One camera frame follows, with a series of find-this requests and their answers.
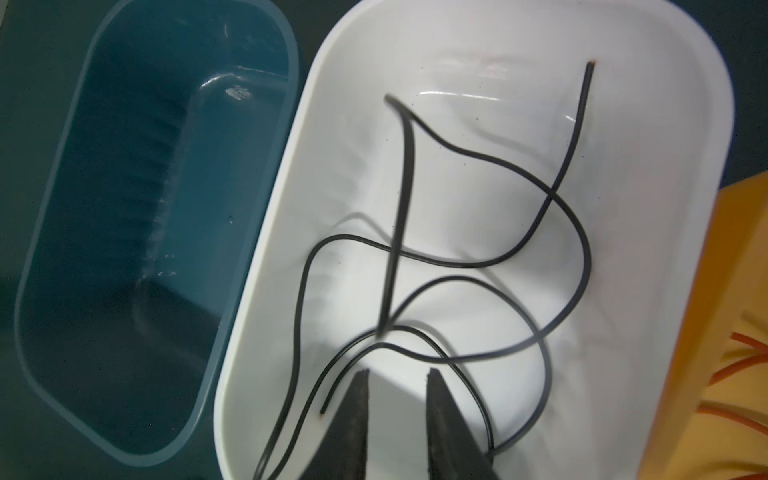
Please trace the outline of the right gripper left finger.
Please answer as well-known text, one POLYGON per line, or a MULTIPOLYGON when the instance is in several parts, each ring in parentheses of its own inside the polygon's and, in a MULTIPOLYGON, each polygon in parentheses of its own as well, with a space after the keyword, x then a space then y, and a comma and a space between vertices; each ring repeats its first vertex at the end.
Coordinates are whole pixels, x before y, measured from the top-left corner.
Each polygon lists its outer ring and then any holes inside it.
POLYGON ((365 479, 369 423, 369 371, 357 372, 314 456, 305 479, 365 479))

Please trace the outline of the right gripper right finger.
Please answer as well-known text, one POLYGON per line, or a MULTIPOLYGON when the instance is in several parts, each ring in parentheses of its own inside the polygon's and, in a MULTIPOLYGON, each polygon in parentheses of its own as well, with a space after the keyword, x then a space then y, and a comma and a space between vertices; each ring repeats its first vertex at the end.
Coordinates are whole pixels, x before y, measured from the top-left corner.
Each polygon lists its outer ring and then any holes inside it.
POLYGON ((427 376, 426 431, 430 479, 498 478, 437 369, 427 376))

